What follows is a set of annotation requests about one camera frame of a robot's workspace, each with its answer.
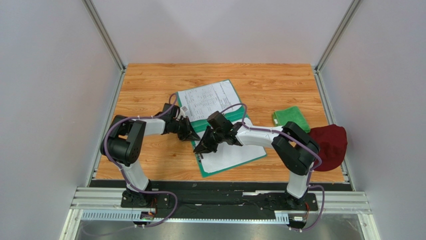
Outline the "green file folder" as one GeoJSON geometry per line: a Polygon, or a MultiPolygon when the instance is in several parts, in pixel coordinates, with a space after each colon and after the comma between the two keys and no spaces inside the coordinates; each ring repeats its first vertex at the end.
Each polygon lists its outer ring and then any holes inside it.
{"type": "Polygon", "coordinates": [[[240,146],[233,133],[230,134],[230,140],[226,139],[234,124],[241,121],[246,125],[251,124],[229,79],[178,91],[177,101],[200,137],[200,140],[192,142],[192,147],[202,177],[206,178],[267,156],[262,146],[240,146]]]}

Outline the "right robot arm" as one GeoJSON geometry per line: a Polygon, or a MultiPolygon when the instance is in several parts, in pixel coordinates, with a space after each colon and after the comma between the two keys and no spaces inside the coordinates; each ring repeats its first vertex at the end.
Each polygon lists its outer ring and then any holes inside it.
{"type": "Polygon", "coordinates": [[[314,163],[319,161],[320,146],[299,125],[289,121],[276,127],[260,127],[246,124],[243,119],[232,123],[218,111],[207,118],[207,123],[193,150],[195,154],[215,153],[222,143],[273,149],[290,172],[285,203],[293,209],[305,205],[314,163]]]}

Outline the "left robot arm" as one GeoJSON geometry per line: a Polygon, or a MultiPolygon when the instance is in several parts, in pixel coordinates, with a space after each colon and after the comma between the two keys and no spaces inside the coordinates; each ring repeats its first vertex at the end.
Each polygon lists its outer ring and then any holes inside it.
{"type": "Polygon", "coordinates": [[[152,184],[144,174],[139,156],[144,137],[176,134],[180,141],[198,141],[200,137],[189,117],[179,106],[165,103],[163,110],[150,117],[116,115],[100,146],[100,153],[113,162],[126,181],[122,207],[149,207],[154,196],[152,184]]]}

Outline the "printed paper sheet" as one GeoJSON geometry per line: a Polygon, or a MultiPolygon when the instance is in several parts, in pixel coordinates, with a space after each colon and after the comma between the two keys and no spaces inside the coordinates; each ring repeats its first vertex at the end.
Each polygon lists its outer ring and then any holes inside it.
{"type": "Polygon", "coordinates": [[[190,122],[206,120],[212,113],[241,102],[230,80],[177,92],[179,106],[190,122]]]}

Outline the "white paper sheet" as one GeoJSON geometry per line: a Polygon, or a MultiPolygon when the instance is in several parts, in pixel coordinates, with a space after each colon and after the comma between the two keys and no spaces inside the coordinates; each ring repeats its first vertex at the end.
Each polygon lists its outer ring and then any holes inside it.
{"type": "Polygon", "coordinates": [[[205,178],[267,156],[262,146],[220,143],[216,152],[196,154],[201,175],[205,178]]]}

